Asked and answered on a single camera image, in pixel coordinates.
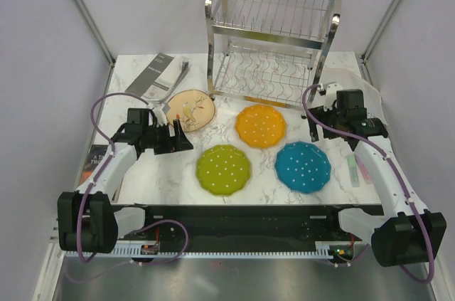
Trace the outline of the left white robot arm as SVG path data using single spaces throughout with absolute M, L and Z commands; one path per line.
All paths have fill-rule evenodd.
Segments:
M 107 151 L 90 177 L 75 191 L 59 196 L 60 248 L 80 255 L 110 253 L 117 240 L 131 232 L 140 239 L 152 237 L 155 220 L 136 206 L 115 210 L 112 197 L 145 151 L 159 155 L 192 149 L 180 120 L 168 123 L 160 110 L 130 108 L 127 121 L 110 137 Z

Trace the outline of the green polka dot plate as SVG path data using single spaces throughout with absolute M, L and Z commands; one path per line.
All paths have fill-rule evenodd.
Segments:
M 243 189 L 252 176 L 247 155 L 231 144 L 205 150 L 196 162 L 200 187 L 216 196 L 230 196 Z

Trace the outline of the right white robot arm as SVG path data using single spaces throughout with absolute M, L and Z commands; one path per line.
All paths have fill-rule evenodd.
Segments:
M 410 186 L 392 150 L 385 124 L 368 117 L 363 91 L 343 89 L 338 83 L 316 84 L 302 97 L 312 141 L 340 137 L 363 163 L 380 198 L 383 214 L 346 208 L 326 221 L 327 234 L 336 240 L 349 233 L 365 241 L 383 267 L 434 261 L 446 230 L 442 213 L 432 213 Z

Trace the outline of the blue polka dot plate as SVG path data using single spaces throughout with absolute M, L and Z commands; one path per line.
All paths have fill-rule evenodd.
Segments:
M 274 169 L 277 178 L 292 191 L 316 193 L 331 179 L 331 164 L 326 153 L 314 144 L 285 144 L 276 155 Z

